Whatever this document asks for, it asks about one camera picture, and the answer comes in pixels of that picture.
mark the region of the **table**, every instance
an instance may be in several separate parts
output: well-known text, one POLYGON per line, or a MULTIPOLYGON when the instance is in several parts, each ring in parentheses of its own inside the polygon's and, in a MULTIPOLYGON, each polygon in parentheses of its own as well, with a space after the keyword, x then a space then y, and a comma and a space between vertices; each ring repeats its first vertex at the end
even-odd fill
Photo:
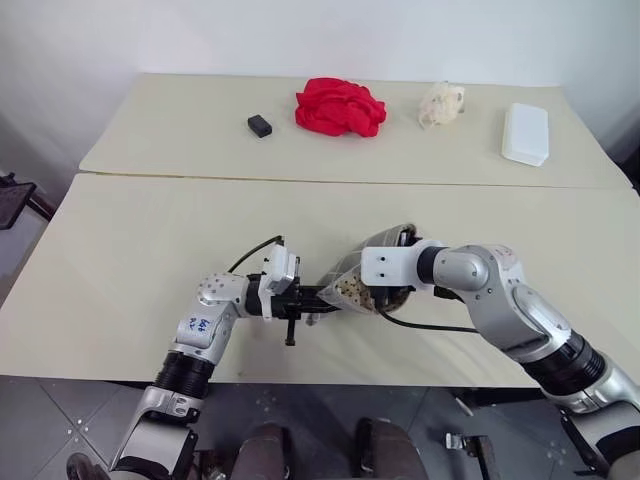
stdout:
MULTIPOLYGON (((0 310, 0 374, 150 381, 201 277, 281 233, 314 283, 362 239, 412 221, 504 243, 531 286, 640 382, 640 202, 629 189, 325 184, 79 174, 0 310)), ((260 267, 253 258, 238 273, 260 267)), ((414 295, 407 321, 469 326, 414 295)), ((237 322, 217 381, 533 386, 479 336, 336 314, 297 331, 237 322)))
POLYGON ((429 84, 363 81, 387 103, 376 138, 331 138, 299 128, 295 92, 306 79, 141 75, 80 164, 114 174, 448 185, 629 188, 567 104, 560 88, 467 85, 466 111, 423 130, 418 105, 429 84), (549 111, 550 157, 540 168, 500 155, 512 102, 549 111), (258 139, 247 118, 273 134, 258 139))

